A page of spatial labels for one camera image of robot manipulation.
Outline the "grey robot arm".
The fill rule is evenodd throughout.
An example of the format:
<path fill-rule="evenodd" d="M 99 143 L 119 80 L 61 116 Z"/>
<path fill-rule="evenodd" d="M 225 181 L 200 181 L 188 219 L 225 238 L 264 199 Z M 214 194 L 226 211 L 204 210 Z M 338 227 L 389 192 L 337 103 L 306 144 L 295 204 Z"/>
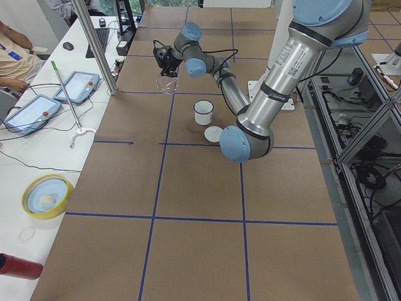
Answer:
<path fill-rule="evenodd" d="M 253 101 L 237 113 L 219 144 L 233 162 L 267 155 L 273 147 L 270 126 L 306 75 L 318 54 L 328 48 L 362 44 L 368 37 L 371 1 L 294 1 L 289 38 Z"/>
<path fill-rule="evenodd" d="M 154 46 L 153 55 L 160 68 L 157 78 L 160 91 L 176 91 L 177 69 L 183 63 L 188 76 L 200 78 L 210 74 L 215 79 L 226 105 L 235 116 L 246 113 L 251 101 L 237 84 L 236 75 L 230 69 L 229 59 L 214 56 L 211 51 L 203 51 L 199 43 L 201 36 L 202 30 L 198 24 L 188 22 L 172 45 Z"/>

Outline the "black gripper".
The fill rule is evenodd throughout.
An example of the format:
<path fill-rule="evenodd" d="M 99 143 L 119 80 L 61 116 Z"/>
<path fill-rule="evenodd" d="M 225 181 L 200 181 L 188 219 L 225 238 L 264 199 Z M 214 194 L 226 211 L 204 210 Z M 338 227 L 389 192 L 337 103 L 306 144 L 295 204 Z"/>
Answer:
<path fill-rule="evenodd" d="M 172 47 L 170 54 L 170 61 L 165 68 L 161 68 L 160 72 L 163 76 L 177 77 L 177 68 L 181 64 L 180 54 Z"/>

